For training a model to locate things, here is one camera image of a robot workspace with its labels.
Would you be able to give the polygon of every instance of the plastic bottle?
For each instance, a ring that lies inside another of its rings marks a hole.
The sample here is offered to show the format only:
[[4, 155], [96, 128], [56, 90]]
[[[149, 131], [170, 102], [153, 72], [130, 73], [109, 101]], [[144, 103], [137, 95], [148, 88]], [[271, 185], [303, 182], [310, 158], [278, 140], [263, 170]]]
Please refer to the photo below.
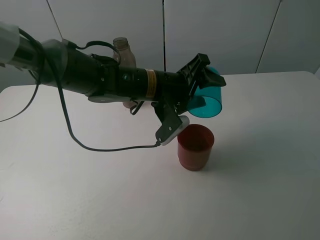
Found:
[[[135, 55], [131, 52], [130, 45], [128, 43], [128, 39], [125, 37], [117, 37], [113, 40], [113, 45], [116, 49], [119, 50], [121, 56], [121, 63], [120, 66], [122, 67], [129, 67], [129, 68], [136, 68], [136, 58]], [[113, 51], [113, 59], [117, 62], [119, 61], [119, 55]], [[130, 109], [133, 106], [137, 105], [133, 101], [125, 101], [123, 102], [123, 106]]]

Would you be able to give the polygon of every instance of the wire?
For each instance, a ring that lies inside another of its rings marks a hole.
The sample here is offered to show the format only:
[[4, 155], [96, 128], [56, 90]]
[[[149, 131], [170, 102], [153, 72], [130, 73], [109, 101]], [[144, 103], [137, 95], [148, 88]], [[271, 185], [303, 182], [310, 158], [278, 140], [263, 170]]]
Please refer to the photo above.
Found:
[[142, 105], [144, 104], [144, 102], [145, 102], [145, 101], [141, 101], [139, 104], [131, 107], [131, 108], [130, 108], [130, 114], [133, 115], [133, 116], [136, 115], [137, 112], [139, 111], [139, 109], [140, 109], [140, 108], [142, 107]]
[[39, 88], [39, 84], [37, 84], [37, 85], [35, 86], [35, 90], [34, 90], [34, 92], [33, 92], [33, 95], [32, 95], [32, 97], [31, 97], [30, 101], [28, 102], [28, 104], [24, 107], [24, 109], [22, 109], [19, 113], [17, 113], [16, 115], [14, 115], [14, 116], [12, 116], [12, 117], [9, 117], [9, 118], [7, 118], [7, 119], [1, 120], [0, 123], [2, 123], [2, 122], [4, 122], [4, 121], [7, 121], [7, 120], [10, 120], [10, 119], [13, 119], [13, 118], [15, 118], [16, 116], [19, 116], [20, 114], [22, 114], [25, 110], [27, 110], [27, 108], [28, 108], [28, 107], [32, 104], [32, 102], [34, 101], [35, 96], [36, 96], [36, 94], [37, 94], [37, 92], [38, 92], [38, 88]]
[[109, 66], [119, 66], [121, 64], [121, 55], [120, 55], [120, 52], [119, 50], [114, 47], [112, 44], [108, 43], [108, 42], [105, 42], [105, 41], [89, 41], [84, 47], [79, 47], [77, 44], [75, 43], [72, 43], [74, 45], [74, 47], [76, 49], [79, 49], [79, 50], [84, 50], [84, 49], [87, 49], [91, 46], [104, 46], [104, 47], [108, 47], [110, 49], [112, 49], [113, 51], [115, 51], [118, 55], [119, 55], [119, 61], [116, 62], [116, 64], [108, 64]]
[[33, 77], [33, 79], [37, 81], [37, 78], [36, 78], [35, 74], [33, 73], [33, 71], [28, 70], [28, 72], [31, 75], [31, 77]]
[[72, 127], [71, 127], [71, 123], [70, 123], [70, 119], [69, 119], [69, 115], [68, 115], [68, 110], [67, 110], [67, 105], [66, 105], [66, 101], [65, 101], [65, 96], [64, 96], [63, 88], [62, 88], [62, 85], [60, 82], [58, 70], [57, 70], [55, 63], [53, 62], [53, 60], [50, 57], [48, 57], [47, 53], [43, 49], [43, 46], [40, 43], [38, 43], [32, 36], [30, 36], [28, 33], [26, 33], [25, 31], [23, 31], [20, 28], [19, 28], [19, 32], [22, 36], [24, 36], [26, 39], [28, 39], [30, 41], [30, 43], [38, 44], [37, 48], [39, 48], [41, 50], [41, 53], [44, 56], [44, 59], [46, 59], [48, 65], [52, 71], [52, 74], [55, 78], [55, 81], [56, 81], [56, 85], [58, 88], [59, 97], [60, 97], [60, 101], [61, 101], [61, 106], [62, 106], [62, 110], [63, 110], [63, 114], [64, 114], [64, 118], [65, 118], [65, 122], [66, 122], [66, 125], [68, 128], [69, 134], [70, 134], [71, 138], [78, 145], [80, 145], [82, 148], [84, 148], [86, 150], [94, 151], [94, 152], [117, 152], [117, 151], [124, 151], [124, 150], [130, 150], [130, 149], [148, 149], [148, 148], [155, 148], [155, 147], [158, 147], [161, 145], [160, 142], [157, 141], [154, 145], [129, 146], [129, 147], [123, 147], [123, 148], [116, 148], [116, 149], [98, 149], [98, 148], [88, 147], [88, 146], [84, 145], [82, 142], [80, 142], [76, 138], [76, 136], [74, 135]]

